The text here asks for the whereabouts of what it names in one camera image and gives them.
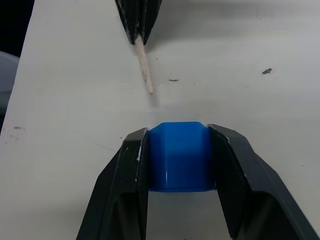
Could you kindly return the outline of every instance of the white table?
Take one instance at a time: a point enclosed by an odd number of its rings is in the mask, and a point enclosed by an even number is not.
[[[123,138],[173,121],[246,136],[319,235],[318,2],[163,0],[150,97],[113,0],[36,0],[0,138],[0,239],[75,239]],[[150,193],[147,239],[230,239],[217,193]]]

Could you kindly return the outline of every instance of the blue object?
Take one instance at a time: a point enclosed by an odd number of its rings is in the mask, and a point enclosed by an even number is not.
[[[165,122],[149,131],[149,190],[215,189],[210,132],[200,122]]]

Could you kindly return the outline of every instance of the wooden stick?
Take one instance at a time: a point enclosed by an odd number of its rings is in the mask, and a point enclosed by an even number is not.
[[[140,61],[140,68],[143,76],[143,80],[146,83],[146,88],[148,89],[149,94],[154,93],[154,87],[151,82],[150,70],[148,67],[147,57],[145,53],[144,43],[140,34],[137,36],[135,40],[135,49],[138,54],[138,58]]]

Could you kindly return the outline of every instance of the blue plastic block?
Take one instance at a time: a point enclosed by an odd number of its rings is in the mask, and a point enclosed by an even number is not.
[[[165,122],[149,131],[149,190],[215,189],[210,132],[200,122]]]

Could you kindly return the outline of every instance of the dark background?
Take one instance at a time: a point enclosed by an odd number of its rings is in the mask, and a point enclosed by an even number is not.
[[[0,51],[20,57],[34,2],[0,0]]]

